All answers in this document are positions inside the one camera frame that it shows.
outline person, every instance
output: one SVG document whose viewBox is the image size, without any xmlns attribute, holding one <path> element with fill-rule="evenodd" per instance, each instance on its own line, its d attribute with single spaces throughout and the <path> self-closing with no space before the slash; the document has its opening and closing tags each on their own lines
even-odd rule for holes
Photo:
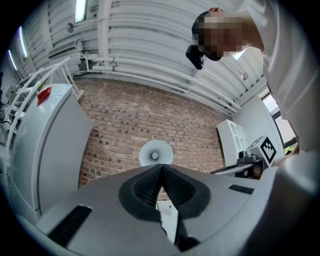
<svg viewBox="0 0 320 256">
<path fill-rule="evenodd" d="M 211 8 L 198 16 L 192 35 L 210 59 L 219 60 L 249 47 L 260 49 L 270 93 L 298 141 L 290 156 L 319 150 L 318 59 L 299 23 L 279 2 L 250 0 L 248 10 L 243 12 Z"/>
</svg>

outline ceiling light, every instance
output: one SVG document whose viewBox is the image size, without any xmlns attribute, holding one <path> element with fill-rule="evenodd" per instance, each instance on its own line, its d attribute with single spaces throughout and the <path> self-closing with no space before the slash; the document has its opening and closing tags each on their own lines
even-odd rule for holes
<svg viewBox="0 0 320 256">
<path fill-rule="evenodd" d="M 26 48 L 25 41 L 24 41 L 24 36 L 22 34 L 22 27 L 21 26 L 19 27 L 19 38 L 20 38 L 20 44 L 22 47 L 24 57 L 26 58 L 26 57 L 28 57 L 28 53 L 27 53 L 27 48 Z"/>
<path fill-rule="evenodd" d="M 10 60 L 11 60 L 11 63 L 12 63 L 12 65 L 13 65 L 14 69 L 17 70 L 17 66 L 16 66 L 16 64 L 15 64 L 15 62 L 14 62 L 14 58 L 12 58 L 11 51 L 8 50 L 8 53 L 9 53 L 9 57 L 10 57 Z"/>
<path fill-rule="evenodd" d="M 74 21 L 81 22 L 86 18 L 87 14 L 87 0 L 76 0 Z"/>
<path fill-rule="evenodd" d="M 236 60 L 238 60 L 240 58 L 240 56 L 245 52 L 246 49 L 244 49 L 243 51 L 240 51 L 238 53 L 232 54 L 232 57 L 234 57 Z"/>
</svg>

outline black camera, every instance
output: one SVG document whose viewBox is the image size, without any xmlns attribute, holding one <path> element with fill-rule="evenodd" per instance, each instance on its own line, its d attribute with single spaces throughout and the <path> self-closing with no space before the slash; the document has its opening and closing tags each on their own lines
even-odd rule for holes
<svg viewBox="0 0 320 256">
<path fill-rule="evenodd" d="M 218 56 L 216 52 L 201 51 L 198 45 L 189 45 L 185 53 L 185 56 L 192 62 L 197 70 L 202 70 L 202 68 L 204 67 L 204 55 L 215 62 L 221 59 L 221 56 Z"/>
</svg>

